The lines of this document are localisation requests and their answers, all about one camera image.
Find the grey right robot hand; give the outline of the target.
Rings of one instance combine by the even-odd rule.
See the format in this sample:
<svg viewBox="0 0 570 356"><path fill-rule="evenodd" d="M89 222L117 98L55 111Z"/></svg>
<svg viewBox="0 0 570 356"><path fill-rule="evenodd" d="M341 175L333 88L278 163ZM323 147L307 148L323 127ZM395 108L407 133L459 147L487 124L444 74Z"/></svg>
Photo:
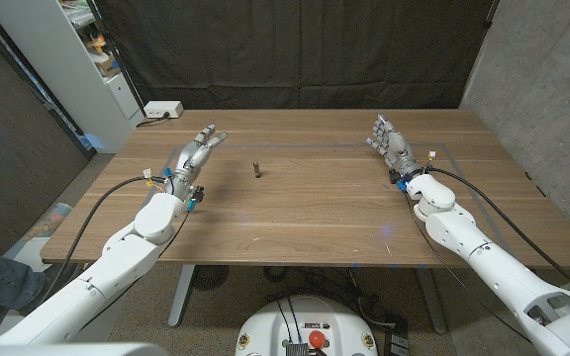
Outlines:
<svg viewBox="0 0 570 356"><path fill-rule="evenodd" d="M410 145L382 114L377 115L372 132L373 138L366 142L383 157L391 183L406 192L409 183L426 169L417 163Z"/></svg>

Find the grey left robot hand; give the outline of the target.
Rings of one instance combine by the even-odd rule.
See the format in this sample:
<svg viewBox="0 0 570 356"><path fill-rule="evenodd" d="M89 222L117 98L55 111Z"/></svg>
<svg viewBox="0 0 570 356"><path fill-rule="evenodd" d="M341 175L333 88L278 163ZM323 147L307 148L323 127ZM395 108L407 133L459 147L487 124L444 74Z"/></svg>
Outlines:
<svg viewBox="0 0 570 356"><path fill-rule="evenodd" d="M228 136L227 132L221 132L219 135L215 135L215 132L214 125L205 127L179 153L166 188L182 203L186 202L190 188L208 161L212 150Z"/></svg>

